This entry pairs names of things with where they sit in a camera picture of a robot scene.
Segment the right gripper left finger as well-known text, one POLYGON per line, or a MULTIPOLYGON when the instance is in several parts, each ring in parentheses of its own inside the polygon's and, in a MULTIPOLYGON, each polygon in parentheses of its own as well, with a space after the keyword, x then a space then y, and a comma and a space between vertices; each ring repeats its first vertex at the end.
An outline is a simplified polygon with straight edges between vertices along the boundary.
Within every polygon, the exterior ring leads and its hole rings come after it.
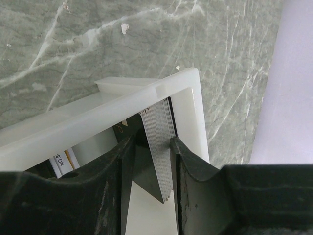
POLYGON ((0 174, 3 235, 123 235, 135 138, 59 179, 30 172, 0 174))

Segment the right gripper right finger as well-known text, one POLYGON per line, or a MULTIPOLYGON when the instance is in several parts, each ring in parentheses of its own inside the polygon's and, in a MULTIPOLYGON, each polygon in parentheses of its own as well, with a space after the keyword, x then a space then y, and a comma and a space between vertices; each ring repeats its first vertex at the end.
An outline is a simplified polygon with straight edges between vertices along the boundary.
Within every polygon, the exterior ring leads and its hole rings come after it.
POLYGON ((171 167, 180 235, 310 235, 310 164, 225 165, 215 168, 178 137, 171 167))

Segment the white plastic card bin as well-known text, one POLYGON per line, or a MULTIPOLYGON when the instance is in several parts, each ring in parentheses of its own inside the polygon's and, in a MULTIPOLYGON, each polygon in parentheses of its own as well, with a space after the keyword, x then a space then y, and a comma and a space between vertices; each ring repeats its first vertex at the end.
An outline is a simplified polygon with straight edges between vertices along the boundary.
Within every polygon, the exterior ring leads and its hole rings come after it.
POLYGON ((177 234, 170 139, 209 159, 198 69, 96 83, 1 130, 1 234, 177 234))

